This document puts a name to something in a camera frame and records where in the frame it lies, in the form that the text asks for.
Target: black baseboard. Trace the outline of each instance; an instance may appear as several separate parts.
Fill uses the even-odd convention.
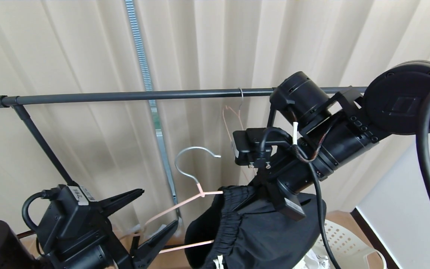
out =
[[[391,255],[389,255],[389,252],[386,250],[379,238],[377,238],[376,234],[368,225],[363,216],[361,216],[359,211],[354,209],[353,212],[351,212],[351,216],[355,219],[356,223],[358,223],[361,230],[363,230],[363,233],[366,235],[369,242],[371,242],[372,246],[381,252],[381,254],[383,254],[384,259],[386,259],[387,268],[399,269],[399,266],[394,262],[394,259],[391,257]]]

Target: black metal rod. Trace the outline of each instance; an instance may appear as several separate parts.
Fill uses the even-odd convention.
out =
[[[273,127],[273,124],[275,124],[275,116],[276,116],[276,109],[274,109],[273,107],[270,107],[270,113],[268,114],[267,128]]]
[[[364,92],[366,87],[353,87]],[[337,93],[348,87],[322,87],[327,94]],[[243,89],[243,95],[269,96],[273,88]],[[14,105],[74,103],[74,102],[109,102],[109,101],[137,101],[160,99],[191,99],[191,98],[222,98],[239,97],[240,89],[225,90],[160,90],[154,92],[104,92],[104,93],[74,93],[33,96],[0,96],[0,108]]]
[[[31,132],[32,136],[36,139],[37,143],[41,148],[43,149],[44,153],[49,157],[49,160],[53,163],[54,167],[58,170],[58,172],[61,174],[63,179],[68,185],[75,185],[74,180],[70,177],[70,175],[67,173],[66,169],[63,167],[59,159],[54,154],[51,147],[48,145],[46,140],[44,139],[41,132],[38,130],[36,125],[34,124],[34,121],[32,121],[31,116],[29,116],[29,113],[26,111],[24,106],[22,105],[14,105],[12,106],[14,108],[14,111],[18,114],[19,118],[24,122],[26,127]]]

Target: hanger bar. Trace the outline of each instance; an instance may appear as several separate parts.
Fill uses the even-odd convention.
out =
[[[333,94],[349,87],[322,87],[327,94]],[[353,87],[364,92],[366,87]],[[243,89],[244,97],[269,96],[273,88]],[[159,90],[153,92],[101,92],[101,93],[73,93],[50,94],[32,96],[0,95],[0,108],[14,105],[77,103],[77,102],[109,102],[109,101],[138,101],[161,99],[192,99],[192,98],[223,98],[239,97],[240,89],[224,90]]]

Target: robotic arm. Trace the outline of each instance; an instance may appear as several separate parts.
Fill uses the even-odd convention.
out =
[[[107,101],[102,95],[90,101]],[[328,109],[335,102],[342,109],[332,115]],[[280,213],[301,220],[306,214],[297,194],[314,184],[321,235],[326,242],[319,180],[325,180],[338,167],[391,134],[416,134],[421,172],[430,197],[427,150],[430,62],[412,61],[398,65],[378,76],[364,95],[348,89],[331,98],[303,72],[297,72],[273,89],[270,103],[266,128],[233,133],[236,164],[258,168],[258,174],[250,182],[258,191],[237,208],[239,212],[269,202]],[[18,103],[18,97],[0,96],[0,108],[9,106],[24,109]],[[292,135],[273,127],[276,112],[293,124]],[[30,121],[29,114],[24,119]],[[38,131],[35,126],[31,127],[36,137],[34,133],[38,134]],[[40,133],[37,137],[40,145],[46,143]],[[47,143],[44,145],[44,151],[53,155]],[[277,145],[278,150],[271,155],[273,145]],[[55,155],[51,160],[57,164],[54,159],[57,160]],[[108,216],[141,196],[143,190],[135,189],[96,201],[83,186],[72,180],[66,182],[67,185],[34,194],[24,203],[23,219],[36,233],[37,246],[40,243],[44,252],[38,259],[34,259],[9,226],[0,221],[0,268],[102,269],[112,264],[121,269],[146,268],[177,229],[177,221],[174,221],[140,247],[138,237],[135,237],[127,252],[112,232]],[[37,198],[50,201],[39,225],[31,221],[28,214],[29,204]],[[325,246],[338,269],[329,245]]]

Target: beige curtain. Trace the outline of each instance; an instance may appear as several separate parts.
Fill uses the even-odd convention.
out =
[[[275,87],[302,70],[320,87],[367,86],[386,69],[430,60],[430,0],[193,1],[137,0],[136,13],[154,90]],[[0,94],[35,95],[143,90],[122,0],[0,1]],[[222,120],[241,98],[157,102],[179,201],[196,194],[174,166],[213,191],[246,184],[253,170],[233,162]],[[266,124],[268,98],[244,98],[244,127]],[[147,102],[27,106],[74,180],[97,199],[134,188],[145,194],[114,215],[126,230],[173,204]],[[240,129],[225,111],[230,132]],[[279,116],[276,126],[289,128]],[[412,140],[390,137],[322,183],[329,210],[350,211]],[[11,109],[0,109],[0,219],[15,232],[29,195],[63,183]],[[181,209],[185,226],[207,208],[203,198]],[[37,201],[37,222],[47,204]],[[151,225],[175,219],[170,214]]]

